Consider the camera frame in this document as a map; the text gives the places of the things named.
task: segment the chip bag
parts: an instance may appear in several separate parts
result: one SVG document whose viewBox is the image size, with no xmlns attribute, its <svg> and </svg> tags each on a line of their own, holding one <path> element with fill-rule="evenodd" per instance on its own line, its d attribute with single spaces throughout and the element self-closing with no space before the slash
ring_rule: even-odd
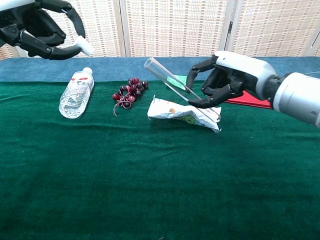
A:
<svg viewBox="0 0 320 240">
<path fill-rule="evenodd" d="M 188 124 L 198 125 L 219 133 L 218 119 L 221 107 L 209 109 L 198 109 L 194 106 L 183 106 L 172 101 L 153 98 L 147 116 L 154 119 L 176 119 L 187 122 Z"/>
</svg>

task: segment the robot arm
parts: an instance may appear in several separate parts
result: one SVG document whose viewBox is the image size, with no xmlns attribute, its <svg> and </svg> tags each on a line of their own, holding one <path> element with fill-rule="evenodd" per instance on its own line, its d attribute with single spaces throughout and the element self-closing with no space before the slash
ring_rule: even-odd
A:
<svg viewBox="0 0 320 240">
<path fill-rule="evenodd" d="M 190 105 L 212 108 L 246 91 L 268 100 L 277 112 L 320 128 L 320 79 L 297 72 L 279 76 L 266 61 L 217 51 L 210 60 L 192 67 L 186 86 L 191 89 L 198 73 L 211 69 L 201 88 L 207 98 L 191 99 Z"/>
<path fill-rule="evenodd" d="M 57 47 L 65 42 L 66 34 L 43 9 L 66 14 L 73 22 L 77 34 L 86 38 L 80 16 L 66 1 L 1 0 L 0 46 L 4 43 L 19 46 L 30 57 L 40 56 L 49 60 L 65 60 L 78 55 L 83 50 L 79 44 L 67 48 Z"/>
</svg>

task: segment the beige room divider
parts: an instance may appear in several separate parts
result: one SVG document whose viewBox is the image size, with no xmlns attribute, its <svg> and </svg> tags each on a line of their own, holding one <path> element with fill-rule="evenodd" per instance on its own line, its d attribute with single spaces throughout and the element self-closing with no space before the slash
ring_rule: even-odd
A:
<svg viewBox="0 0 320 240">
<path fill-rule="evenodd" d="M 227 0 L 125 0 L 132 57 L 209 56 L 219 49 Z"/>
<path fill-rule="evenodd" d="M 247 56 L 303 56 L 319 24 L 320 0 L 244 0 L 228 50 Z"/>
<path fill-rule="evenodd" d="M 68 1 L 83 19 L 92 57 L 210 56 L 224 49 L 252 57 L 320 56 L 320 0 Z M 62 47 L 70 46 L 77 37 L 72 22 L 49 13 L 67 34 Z M 0 48 L 0 59 L 19 56 L 26 52 Z"/>
</svg>

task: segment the grape bunch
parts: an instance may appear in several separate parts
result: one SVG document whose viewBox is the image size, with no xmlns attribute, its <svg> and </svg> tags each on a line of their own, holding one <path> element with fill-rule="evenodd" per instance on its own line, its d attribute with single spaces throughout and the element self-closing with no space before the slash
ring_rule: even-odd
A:
<svg viewBox="0 0 320 240">
<path fill-rule="evenodd" d="M 112 99 L 116 101 L 113 108 L 113 115 L 117 117 L 117 107 L 122 107 L 124 109 L 131 108 L 132 103 L 134 103 L 148 88 L 149 83 L 147 81 L 140 81 L 138 77 L 129 78 L 127 85 L 121 86 L 118 92 L 112 95 Z"/>
</svg>

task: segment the plastic water bottle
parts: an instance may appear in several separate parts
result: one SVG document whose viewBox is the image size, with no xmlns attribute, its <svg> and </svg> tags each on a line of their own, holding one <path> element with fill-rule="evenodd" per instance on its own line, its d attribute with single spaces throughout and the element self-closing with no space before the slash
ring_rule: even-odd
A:
<svg viewBox="0 0 320 240">
<path fill-rule="evenodd" d="M 95 85 L 92 69 L 85 67 L 77 71 L 69 81 L 60 98 L 59 111 L 68 119 L 76 119 L 84 113 Z"/>
</svg>

